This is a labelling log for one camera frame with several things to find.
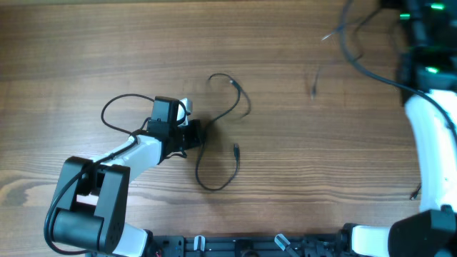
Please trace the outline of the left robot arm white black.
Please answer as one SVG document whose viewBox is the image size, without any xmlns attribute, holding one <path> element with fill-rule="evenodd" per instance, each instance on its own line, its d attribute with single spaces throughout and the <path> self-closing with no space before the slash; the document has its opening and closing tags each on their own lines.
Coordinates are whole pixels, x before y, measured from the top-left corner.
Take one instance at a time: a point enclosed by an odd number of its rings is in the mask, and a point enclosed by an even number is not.
<svg viewBox="0 0 457 257">
<path fill-rule="evenodd" d="M 128 139 L 93 158 L 65 160 L 44 220 L 44 240 L 61 255 L 160 256 L 151 231 L 126 223 L 129 184 L 150 168 L 202 144 L 189 99 L 157 96 Z"/>
</svg>

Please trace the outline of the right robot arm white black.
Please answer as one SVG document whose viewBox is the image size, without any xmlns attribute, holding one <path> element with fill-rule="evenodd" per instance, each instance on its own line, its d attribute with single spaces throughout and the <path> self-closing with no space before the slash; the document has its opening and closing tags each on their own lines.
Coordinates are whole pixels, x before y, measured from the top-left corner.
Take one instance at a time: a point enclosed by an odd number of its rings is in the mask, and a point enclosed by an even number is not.
<svg viewBox="0 0 457 257">
<path fill-rule="evenodd" d="M 456 2 L 381 1 L 398 10 L 407 49 L 395 80 L 369 71 L 346 45 L 348 1 L 339 42 L 346 60 L 363 75 L 400 89 L 413 130 L 421 172 L 419 212 L 382 228 L 348 225 L 347 250 L 361 256 L 456 255 Z"/>
</svg>

